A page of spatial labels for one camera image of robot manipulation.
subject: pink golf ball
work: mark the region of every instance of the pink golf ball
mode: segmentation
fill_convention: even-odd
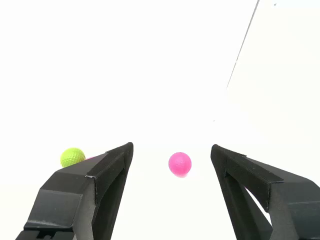
[[[183,152],[176,152],[169,159],[169,169],[177,177],[185,177],[191,169],[190,157]]]

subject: white backdrop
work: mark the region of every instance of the white backdrop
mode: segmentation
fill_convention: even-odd
[[[255,0],[1,1],[1,239],[69,147],[134,143],[113,240],[235,240],[215,143],[317,182],[319,11],[275,3],[261,0],[226,95]]]

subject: yellow golf ball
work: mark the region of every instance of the yellow golf ball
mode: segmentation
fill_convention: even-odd
[[[63,168],[69,167],[85,160],[85,154],[79,148],[72,147],[65,150],[60,157],[60,164]]]

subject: ball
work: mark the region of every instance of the ball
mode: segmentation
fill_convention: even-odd
[[[73,164],[77,164],[85,160],[85,154],[79,148],[68,148],[60,157],[60,164],[63,168],[69,167]]]
[[[176,152],[169,159],[169,169],[177,177],[183,178],[191,169],[191,159],[183,152]]]

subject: black plastic bracket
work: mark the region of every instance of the black plastic bracket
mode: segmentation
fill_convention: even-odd
[[[320,240],[320,188],[314,182],[218,145],[211,160],[237,240]]]
[[[110,240],[133,149],[129,142],[56,171],[16,240]]]

